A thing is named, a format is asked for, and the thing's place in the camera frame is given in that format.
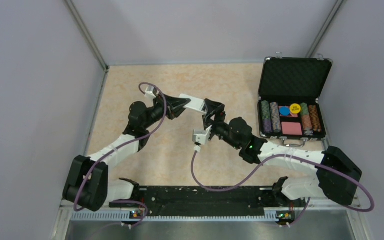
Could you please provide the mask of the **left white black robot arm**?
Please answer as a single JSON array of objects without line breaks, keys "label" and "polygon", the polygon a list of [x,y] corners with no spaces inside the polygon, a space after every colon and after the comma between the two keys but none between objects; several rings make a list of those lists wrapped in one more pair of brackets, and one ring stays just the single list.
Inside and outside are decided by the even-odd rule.
[{"label": "left white black robot arm", "polygon": [[109,171],[126,158],[141,151],[151,136],[148,130],[164,119],[174,120],[184,111],[189,98],[171,97],[159,93],[148,107],[136,101],[129,107],[128,124],[122,135],[102,150],[90,155],[78,155],[72,161],[62,192],[63,200],[75,204],[74,209],[98,211],[105,203],[122,200],[134,207],[140,202],[138,184],[120,179],[110,184]]}]

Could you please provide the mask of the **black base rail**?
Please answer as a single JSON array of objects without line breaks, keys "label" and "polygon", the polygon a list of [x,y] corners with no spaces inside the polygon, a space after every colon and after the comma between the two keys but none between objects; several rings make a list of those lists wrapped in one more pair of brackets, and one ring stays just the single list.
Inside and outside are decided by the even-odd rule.
[{"label": "black base rail", "polygon": [[145,206],[148,218],[265,217],[270,209],[304,207],[303,199],[290,200],[270,186],[240,186],[230,191],[208,191],[199,186],[136,186],[131,194],[108,194],[111,208]]}]

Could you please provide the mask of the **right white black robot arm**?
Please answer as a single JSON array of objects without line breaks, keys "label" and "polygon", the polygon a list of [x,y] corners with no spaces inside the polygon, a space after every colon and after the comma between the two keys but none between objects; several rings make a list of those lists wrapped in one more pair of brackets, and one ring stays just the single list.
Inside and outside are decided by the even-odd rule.
[{"label": "right white black robot arm", "polygon": [[287,206],[292,200],[326,197],[342,205],[351,206],[362,177],[359,167],[338,147],[324,151],[301,150],[274,144],[253,135],[252,127],[242,117],[226,123],[224,104],[209,99],[203,101],[204,127],[210,129],[209,138],[218,137],[236,150],[249,164],[278,166],[304,173],[302,178],[283,177],[275,184],[273,200]]}]

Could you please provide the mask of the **white remote control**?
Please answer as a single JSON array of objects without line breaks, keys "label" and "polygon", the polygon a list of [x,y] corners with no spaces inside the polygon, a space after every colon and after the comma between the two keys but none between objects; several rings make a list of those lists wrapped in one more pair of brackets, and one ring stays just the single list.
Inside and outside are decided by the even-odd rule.
[{"label": "white remote control", "polygon": [[207,112],[204,99],[193,97],[183,93],[179,95],[179,98],[190,100],[183,108],[193,110],[201,114],[205,114]]}]

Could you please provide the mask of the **yellow dealer button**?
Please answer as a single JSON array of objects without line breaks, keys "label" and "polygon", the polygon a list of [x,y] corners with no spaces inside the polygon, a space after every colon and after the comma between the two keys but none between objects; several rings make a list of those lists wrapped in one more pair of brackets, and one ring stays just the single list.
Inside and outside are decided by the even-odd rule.
[{"label": "yellow dealer button", "polygon": [[298,115],[302,111],[302,107],[298,103],[293,103],[289,106],[289,111],[293,115]]}]

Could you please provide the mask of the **black poker chip case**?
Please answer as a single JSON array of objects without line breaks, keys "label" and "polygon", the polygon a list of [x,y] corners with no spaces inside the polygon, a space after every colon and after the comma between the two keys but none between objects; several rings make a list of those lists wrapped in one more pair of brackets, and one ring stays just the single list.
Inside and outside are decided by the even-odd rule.
[{"label": "black poker chip case", "polygon": [[[258,88],[258,126],[263,138],[323,141],[327,137],[319,98],[333,67],[328,58],[267,57]],[[281,116],[280,106],[300,104]]]}]

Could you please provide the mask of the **blue round chip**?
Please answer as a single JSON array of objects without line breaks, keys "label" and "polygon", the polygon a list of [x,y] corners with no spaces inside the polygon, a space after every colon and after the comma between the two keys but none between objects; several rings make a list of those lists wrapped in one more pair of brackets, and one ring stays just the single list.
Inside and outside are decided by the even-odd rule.
[{"label": "blue round chip", "polygon": [[291,114],[290,108],[288,106],[280,106],[279,114],[283,117],[288,117]]}]

